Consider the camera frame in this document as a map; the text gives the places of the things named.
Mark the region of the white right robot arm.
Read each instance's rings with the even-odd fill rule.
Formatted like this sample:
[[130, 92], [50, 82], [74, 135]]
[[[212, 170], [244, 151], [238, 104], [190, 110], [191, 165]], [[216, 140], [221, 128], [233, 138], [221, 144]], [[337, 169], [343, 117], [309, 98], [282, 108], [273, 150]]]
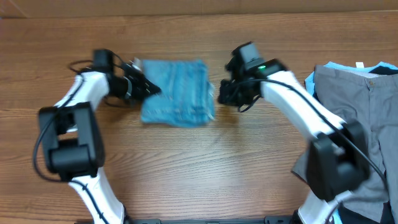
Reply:
[[328, 111], [277, 59], [232, 59], [225, 69], [219, 103], [250, 108], [258, 99], [277, 107], [308, 141], [306, 180], [311, 191], [290, 217], [267, 217], [265, 223], [336, 223], [333, 214], [369, 179], [375, 163], [368, 157], [364, 130]]

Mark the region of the light blue denim jeans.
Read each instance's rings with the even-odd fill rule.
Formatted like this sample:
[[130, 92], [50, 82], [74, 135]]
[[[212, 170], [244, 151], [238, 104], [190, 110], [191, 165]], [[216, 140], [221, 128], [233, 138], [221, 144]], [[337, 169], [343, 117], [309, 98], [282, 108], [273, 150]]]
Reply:
[[195, 128], [215, 119], [214, 85], [202, 60], [143, 60], [146, 78], [161, 92], [144, 100], [141, 121]]

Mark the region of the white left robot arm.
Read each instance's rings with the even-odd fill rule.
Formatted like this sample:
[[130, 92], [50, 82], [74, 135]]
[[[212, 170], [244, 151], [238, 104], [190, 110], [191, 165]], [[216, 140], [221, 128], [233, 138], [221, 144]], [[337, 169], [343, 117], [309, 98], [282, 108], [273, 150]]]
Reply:
[[104, 171], [105, 149], [95, 111], [103, 99], [142, 102], [160, 93], [138, 59], [115, 63], [117, 54], [97, 49], [87, 67], [75, 70], [67, 94], [39, 110], [40, 133], [32, 164], [41, 179], [66, 183], [80, 196], [92, 223], [134, 223], [115, 196]]

